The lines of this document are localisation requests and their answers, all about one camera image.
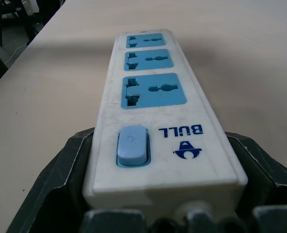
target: desk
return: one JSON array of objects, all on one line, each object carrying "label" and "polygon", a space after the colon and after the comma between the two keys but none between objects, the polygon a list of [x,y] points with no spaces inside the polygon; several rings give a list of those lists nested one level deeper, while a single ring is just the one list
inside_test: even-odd
[{"label": "desk", "polygon": [[95,126],[115,37],[161,28],[224,130],[287,167],[287,2],[67,0],[0,80],[0,232],[67,139]]}]

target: blue switch button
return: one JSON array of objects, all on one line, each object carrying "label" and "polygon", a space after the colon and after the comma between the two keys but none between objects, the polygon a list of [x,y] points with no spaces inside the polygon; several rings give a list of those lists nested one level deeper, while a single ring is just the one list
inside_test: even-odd
[{"label": "blue switch button", "polygon": [[122,167],[140,166],[149,159],[148,130],[141,125],[124,127],[118,138],[117,162]]}]

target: cable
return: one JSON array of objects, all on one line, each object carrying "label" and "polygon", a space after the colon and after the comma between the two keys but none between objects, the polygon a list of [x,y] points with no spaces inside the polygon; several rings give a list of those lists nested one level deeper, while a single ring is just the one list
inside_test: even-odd
[{"label": "cable", "polygon": [[10,58],[7,62],[5,62],[4,64],[6,65],[7,63],[9,63],[9,62],[12,60],[12,58],[14,57],[14,55],[16,54],[16,52],[17,52],[18,50],[20,50],[20,49],[23,49],[24,47],[27,47],[27,45],[24,45],[24,46],[21,46],[21,47],[17,48],[17,49],[15,50],[15,52],[13,53],[13,55],[11,56],[11,58]]}]

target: chair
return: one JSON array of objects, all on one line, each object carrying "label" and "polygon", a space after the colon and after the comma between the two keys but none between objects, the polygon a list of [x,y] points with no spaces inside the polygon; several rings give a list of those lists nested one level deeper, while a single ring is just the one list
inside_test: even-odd
[{"label": "chair", "polygon": [[29,39],[29,44],[35,38],[37,31],[32,24],[29,23],[27,12],[21,0],[10,0],[10,2],[10,4],[6,4],[4,0],[0,1],[0,46],[2,47],[2,15],[13,14],[15,17],[17,17],[15,13],[18,14],[18,18],[23,24]]}]

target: white power strip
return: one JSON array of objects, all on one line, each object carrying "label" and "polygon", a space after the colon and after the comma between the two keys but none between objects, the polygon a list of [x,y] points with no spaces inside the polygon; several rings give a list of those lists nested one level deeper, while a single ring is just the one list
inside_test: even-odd
[{"label": "white power strip", "polygon": [[118,36],[85,175],[87,203],[140,209],[152,222],[204,201],[221,217],[234,212],[246,183],[173,33]]}]

